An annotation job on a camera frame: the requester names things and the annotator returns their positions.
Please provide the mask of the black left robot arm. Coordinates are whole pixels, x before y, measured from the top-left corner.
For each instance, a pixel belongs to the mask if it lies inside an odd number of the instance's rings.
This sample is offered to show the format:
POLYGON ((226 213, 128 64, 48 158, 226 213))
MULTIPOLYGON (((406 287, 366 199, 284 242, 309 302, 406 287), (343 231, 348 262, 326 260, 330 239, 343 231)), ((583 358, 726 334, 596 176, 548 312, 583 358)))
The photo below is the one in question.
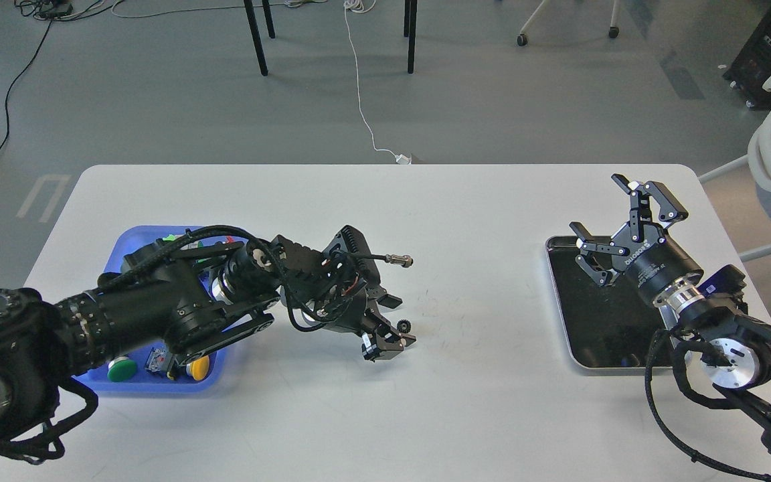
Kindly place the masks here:
POLYGON ((364 359, 392 359, 416 339, 410 323, 380 313, 401 300, 382 287, 377 262, 413 260, 374 254, 352 226, 315 250, 213 225, 144 245, 97 287, 56 304, 0 288, 0 457, 61 458, 62 435, 98 408, 78 380, 88 370, 154 341, 190 364, 269 327, 278 303, 299 331, 354 333, 364 359))

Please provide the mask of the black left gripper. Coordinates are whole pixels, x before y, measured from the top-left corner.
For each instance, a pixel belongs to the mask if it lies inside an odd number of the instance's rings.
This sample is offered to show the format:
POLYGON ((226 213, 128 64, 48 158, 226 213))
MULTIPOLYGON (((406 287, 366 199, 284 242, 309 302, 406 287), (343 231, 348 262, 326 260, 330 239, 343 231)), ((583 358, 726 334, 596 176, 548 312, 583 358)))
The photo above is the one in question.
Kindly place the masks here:
POLYGON ((339 317, 332 323, 325 324, 324 329, 360 336, 362 357, 368 361, 393 359, 403 353, 405 347, 412 345, 416 336, 411 333, 399 333, 398 323, 392 325, 391 321, 379 312, 377 306, 395 309, 401 304, 403 299, 389 294, 385 288, 361 288, 352 296, 348 308, 345 311, 339 309, 339 317))

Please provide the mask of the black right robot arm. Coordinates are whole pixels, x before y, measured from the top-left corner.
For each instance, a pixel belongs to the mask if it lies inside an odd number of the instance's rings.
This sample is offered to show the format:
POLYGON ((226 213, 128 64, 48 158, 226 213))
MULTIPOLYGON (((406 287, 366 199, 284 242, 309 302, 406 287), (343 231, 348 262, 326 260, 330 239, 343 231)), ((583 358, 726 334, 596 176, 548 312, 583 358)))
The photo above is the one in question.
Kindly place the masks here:
POLYGON ((760 439, 771 455, 771 325, 748 313, 739 268, 728 264, 704 278, 703 269, 672 239, 670 226, 689 214, 663 183, 631 181, 619 173, 612 180, 629 199, 629 217, 610 237, 570 223, 576 264, 597 286, 624 278, 645 304, 670 312, 670 326, 651 337, 645 366, 645 394, 656 424, 692 463, 771 481, 771 474, 737 469, 686 445, 661 419, 652 387, 656 357, 670 348, 680 393, 704 408, 743 412, 762 428, 760 439))

